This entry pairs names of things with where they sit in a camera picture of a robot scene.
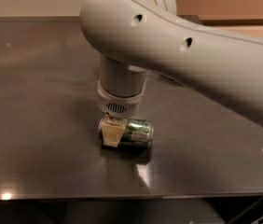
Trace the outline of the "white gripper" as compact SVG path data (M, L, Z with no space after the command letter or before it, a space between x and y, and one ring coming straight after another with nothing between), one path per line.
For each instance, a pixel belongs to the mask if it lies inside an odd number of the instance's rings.
M97 92L100 110L109 115L103 117L101 124L104 144L117 147L127 126L126 119L138 111L144 96L145 84L119 82L103 85L99 81Z

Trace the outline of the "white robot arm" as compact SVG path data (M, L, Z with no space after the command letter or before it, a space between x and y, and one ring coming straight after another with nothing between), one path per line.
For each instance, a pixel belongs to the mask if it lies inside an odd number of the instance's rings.
M133 116L153 71L263 127L263 37L187 21L175 0L85 0L80 24L102 55L98 106L105 114Z

